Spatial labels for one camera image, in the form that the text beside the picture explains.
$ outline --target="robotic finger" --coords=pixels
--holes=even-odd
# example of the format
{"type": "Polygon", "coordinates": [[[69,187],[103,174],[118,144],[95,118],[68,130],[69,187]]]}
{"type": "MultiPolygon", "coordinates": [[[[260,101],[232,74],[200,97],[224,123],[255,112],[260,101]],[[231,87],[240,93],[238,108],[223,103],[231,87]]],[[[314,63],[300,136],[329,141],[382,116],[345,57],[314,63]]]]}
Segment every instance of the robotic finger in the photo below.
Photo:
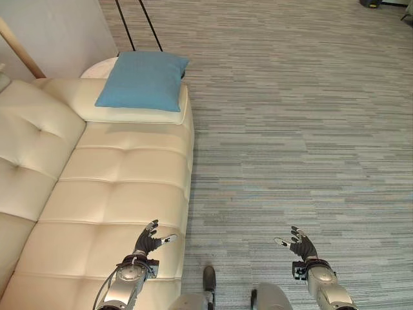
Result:
{"type": "Polygon", "coordinates": [[[282,247],[286,247],[287,249],[289,249],[290,246],[291,246],[291,243],[290,243],[290,242],[287,242],[287,241],[285,241],[284,239],[281,239],[281,238],[274,238],[274,241],[275,241],[278,245],[280,245],[280,246],[282,246],[282,247]]]}
{"type": "Polygon", "coordinates": [[[177,239],[178,239],[178,236],[176,234],[170,234],[167,237],[161,238],[161,245],[164,245],[169,242],[174,242],[177,239]]]}

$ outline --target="white cushion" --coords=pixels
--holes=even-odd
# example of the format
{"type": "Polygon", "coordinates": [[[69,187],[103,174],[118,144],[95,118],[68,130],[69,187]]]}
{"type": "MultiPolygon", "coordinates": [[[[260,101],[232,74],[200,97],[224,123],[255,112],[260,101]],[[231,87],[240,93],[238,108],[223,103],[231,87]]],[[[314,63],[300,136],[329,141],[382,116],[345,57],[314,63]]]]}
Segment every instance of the white cushion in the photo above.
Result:
{"type": "Polygon", "coordinates": [[[95,107],[106,79],[37,79],[33,84],[65,102],[85,121],[158,123],[180,125],[188,107],[188,88],[181,85],[179,108],[181,112],[146,108],[95,107]]]}
{"type": "Polygon", "coordinates": [[[0,309],[89,310],[104,279],[156,218],[158,236],[178,239],[149,254],[160,260],[159,273],[145,283],[137,309],[168,309],[180,293],[192,139],[184,125],[88,123],[0,309]]]}
{"type": "Polygon", "coordinates": [[[0,92],[0,296],[84,127],[31,84],[0,92]]]}

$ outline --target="sofa armrest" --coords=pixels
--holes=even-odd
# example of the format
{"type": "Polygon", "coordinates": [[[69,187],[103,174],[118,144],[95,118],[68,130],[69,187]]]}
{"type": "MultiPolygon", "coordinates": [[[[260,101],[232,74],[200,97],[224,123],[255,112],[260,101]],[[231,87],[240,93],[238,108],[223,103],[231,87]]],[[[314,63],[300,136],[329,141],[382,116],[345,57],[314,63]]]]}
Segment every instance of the sofa armrest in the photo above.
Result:
{"type": "Polygon", "coordinates": [[[181,85],[179,108],[181,112],[147,108],[95,107],[106,79],[37,79],[33,84],[66,103],[85,121],[109,123],[162,123],[180,125],[188,106],[188,88],[181,85]]]}

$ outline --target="striped carpet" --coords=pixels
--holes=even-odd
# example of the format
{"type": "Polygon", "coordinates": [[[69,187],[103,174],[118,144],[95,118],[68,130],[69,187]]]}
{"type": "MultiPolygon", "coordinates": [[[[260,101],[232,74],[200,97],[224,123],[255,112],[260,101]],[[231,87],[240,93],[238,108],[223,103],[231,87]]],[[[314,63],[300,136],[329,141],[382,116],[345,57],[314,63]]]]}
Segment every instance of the striped carpet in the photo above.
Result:
{"type": "MultiPolygon", "coordinates": [[[[100,0],[120,51],[112,0],[100,0]]],[[[135,44],[156,50],[134,0],[135,44]]],[[[318,309],[275,236],[304,229],[360,309],[413,309],[413,37],[404,8],[357,0],[146,0],[186,55],[196,146],[182,291],[217,271],[217,309],[259,282],[318,309]]]]}

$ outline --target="blue pillow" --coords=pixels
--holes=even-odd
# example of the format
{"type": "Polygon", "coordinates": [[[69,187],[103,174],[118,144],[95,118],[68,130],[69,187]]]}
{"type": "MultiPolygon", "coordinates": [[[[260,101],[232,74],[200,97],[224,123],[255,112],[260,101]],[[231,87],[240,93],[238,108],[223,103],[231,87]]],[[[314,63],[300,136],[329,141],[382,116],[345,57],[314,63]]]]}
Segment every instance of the blue pillow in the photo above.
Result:
{"type": "Polygon", "coordinates": [[[123,52],[95,106],[180,112],[181,77],[188,63],[165,52],[123,52]]]}

